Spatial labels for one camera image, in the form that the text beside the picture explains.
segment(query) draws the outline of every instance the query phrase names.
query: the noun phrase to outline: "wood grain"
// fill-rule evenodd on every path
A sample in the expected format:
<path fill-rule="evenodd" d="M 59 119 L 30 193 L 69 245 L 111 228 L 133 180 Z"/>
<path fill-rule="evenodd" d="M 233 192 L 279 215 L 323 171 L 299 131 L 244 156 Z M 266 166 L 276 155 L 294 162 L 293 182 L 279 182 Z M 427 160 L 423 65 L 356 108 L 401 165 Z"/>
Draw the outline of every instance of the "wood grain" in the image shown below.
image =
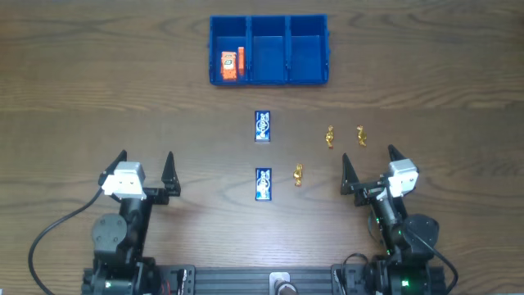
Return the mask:
<path fill-rule="evenodd" d="M 329 15 L 329 83 L 211 86 L 209 15 L 275 13 Z M 30 244 L 95 193 L 122 148 L 151 185 L 174 152 L 182 197 L 154 208 L 146 245 L 161 264 L 329 266 L 378 254 L 368 208 L 338 193 L 341 155 L 373 179 L 393 143 L 420 166 L 405 204 L 440 222 L 437 249 L 460 273 L 454 294 L 522 292 L 523 15 L 517 0 L 0 2 L 0 288 L 40 294 Z M 269 145 L 253 144 L 256 109 L 272 111 Z M 273 167 L 271 203 L 254 201 L 257 166 Z M 117 210 L 102 198 L 38 245 L 53 292 L 79 293 L 92 224 Z"/>

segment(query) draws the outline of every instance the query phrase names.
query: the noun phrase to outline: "wooden table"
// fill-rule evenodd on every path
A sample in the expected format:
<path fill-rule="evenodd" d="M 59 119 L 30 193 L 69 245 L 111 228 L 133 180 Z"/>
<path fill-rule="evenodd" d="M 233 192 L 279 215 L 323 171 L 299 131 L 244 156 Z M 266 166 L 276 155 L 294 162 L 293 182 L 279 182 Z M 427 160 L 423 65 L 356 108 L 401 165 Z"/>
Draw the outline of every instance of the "wooden table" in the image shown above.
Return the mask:
<path fill-rule="evenodd" d="M 209 15 L 276 13 L 329 15 L 329 83 L 210 85 Z M 393 143 L 420 167 L 404 202 L 439 221 L 454 293 L 521 292 L 523 13 L 516 0 L 1 2 L 0 288 L 41 293 L 30 244 L 91 198 L 122 148 L 150 185 L 174 152 L 182 197 L 154 208 L 145 251 L 161 264 L 329 266 L 383 253 L 369 208 L 339 194 L 341 155 L 376 179 Z M 258 109 L 272 111 L 268 145 L 253 143 Z M 257 166 L 273 167 L 272 202 L 254 201 Z M 93 222 L 117 210 L 102 197 L 38 245 L 53 292 L 79 293 Z"/>

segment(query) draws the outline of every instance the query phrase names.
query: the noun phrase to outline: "empty compartment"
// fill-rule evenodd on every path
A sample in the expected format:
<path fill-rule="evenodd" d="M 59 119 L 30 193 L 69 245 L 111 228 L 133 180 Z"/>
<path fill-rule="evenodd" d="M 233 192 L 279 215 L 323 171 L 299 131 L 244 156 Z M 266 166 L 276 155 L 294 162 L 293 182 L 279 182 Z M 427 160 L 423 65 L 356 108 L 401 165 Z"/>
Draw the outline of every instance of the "empty compartment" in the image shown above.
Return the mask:
<path fill-rule="evenodd" d="M 291 17 L 291 83 L 328 81 L 326 16 Z"/>
<path fill-rule="evenodd" d="M 246 48 L 246 17 L 245 16 L 212 16 L 211 20 L 211 56 L 212 68 L 210 80 L 213 84 L 239 84 L 246 81 L 246 75 L 237 73 L 237 80 L 223 80 L 220 74 L 222 52 L 236 52 L 238 48 Z"/>
<path fill-rule="evenodd" d="M 252 80 L 255 83 L 284 84 L 285 16 L 252 17 Z"/>

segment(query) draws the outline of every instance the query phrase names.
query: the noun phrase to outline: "blue plastic bin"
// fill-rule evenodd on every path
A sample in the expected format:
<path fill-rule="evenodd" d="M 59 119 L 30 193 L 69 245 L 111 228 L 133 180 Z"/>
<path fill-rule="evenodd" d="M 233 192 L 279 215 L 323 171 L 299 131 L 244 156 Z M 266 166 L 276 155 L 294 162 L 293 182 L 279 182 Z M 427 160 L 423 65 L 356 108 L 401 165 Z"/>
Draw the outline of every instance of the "blue plastic bin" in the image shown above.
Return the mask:
<path fill-rule="evenodd" d="M 211 16 L 210 82 L 240 84 L 325 84 L 329 79 L 326 15 Z M 236 81 L 220 74 L 222 52 L 245 48 L 246 73 Z"/>

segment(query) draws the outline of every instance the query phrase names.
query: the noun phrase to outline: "blue wrapper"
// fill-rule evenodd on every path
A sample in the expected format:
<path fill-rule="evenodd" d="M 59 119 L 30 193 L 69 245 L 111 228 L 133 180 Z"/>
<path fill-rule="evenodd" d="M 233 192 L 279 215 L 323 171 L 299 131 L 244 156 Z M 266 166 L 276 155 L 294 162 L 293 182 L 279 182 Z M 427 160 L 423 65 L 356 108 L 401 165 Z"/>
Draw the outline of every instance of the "blue wrapper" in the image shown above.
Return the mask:
<path fill-rule="evenodd" d="M 255 111 L 255 141 L 257 143 L 268 143 L 271 141 L 269 114 L 269 111 Z"/>
<path fill-rule="evenodd" d="M 271 201 L 271 168 L 256 168 L 256 201 Z"/>

